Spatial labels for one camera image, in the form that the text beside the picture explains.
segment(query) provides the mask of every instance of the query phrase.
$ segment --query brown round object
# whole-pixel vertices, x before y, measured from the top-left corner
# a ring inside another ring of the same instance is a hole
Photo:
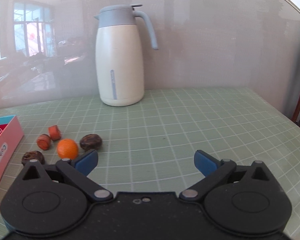
[[[52,141],[61,139],[61,132],[56,124],[50,126],[48,128],[48,130],[49,130],[49,135],[50,135],[50,138]]]
[[[87,134],[80,140],[80,147],[85,151],[95,149],[98,150],[102,145],[102,139],[97,134]]]
[[[45,164],[44,156],[39,151],[26,152],[21,159],[21,163],[25,166],[30,160],[34,159],[38,160],[41,164]]]
[[[37,138],[37,145],[42,150],[48,150],[50,148],[51,138],[47,134],[42,134]]]

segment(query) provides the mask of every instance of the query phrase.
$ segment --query blue-gray stripe on thermos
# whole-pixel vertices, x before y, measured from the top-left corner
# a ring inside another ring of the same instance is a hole
[[[115,89],[115,78],[114,78],[114,70],[110,70],[110,75],[111,75],[111,86],[112,86],[112,95],[113,99],[117,99],[117,91]]]

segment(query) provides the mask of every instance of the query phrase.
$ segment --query thermos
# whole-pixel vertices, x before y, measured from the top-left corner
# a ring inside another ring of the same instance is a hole
[[[144,71],[141,41],[135,17],[146,23],[151,46],[158,49],[150,18],[136,5],[112,5],[100,10],[96,40],[96,68],[101,100],[110,106],[128,106],[143,98]]]

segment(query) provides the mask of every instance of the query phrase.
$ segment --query glossy wall panel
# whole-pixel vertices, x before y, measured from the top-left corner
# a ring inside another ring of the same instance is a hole
[[[249,86],[286,115],[300,91],[300,14],[285,0],[0,0],[0,108],[98,93],[107,5],[142,3],[147,89]]]

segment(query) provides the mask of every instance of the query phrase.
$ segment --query blue gripper pad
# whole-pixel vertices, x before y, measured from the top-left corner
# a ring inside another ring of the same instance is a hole
[[[220,167],[220,161],[202,150],[197,150],[194,154],[194,166],[207,177]]]
[[[88,176],[88,174],[97,166],[97,164],[98,152],[96,150],[89,150],[71,162],[71,165],[85,176]]]

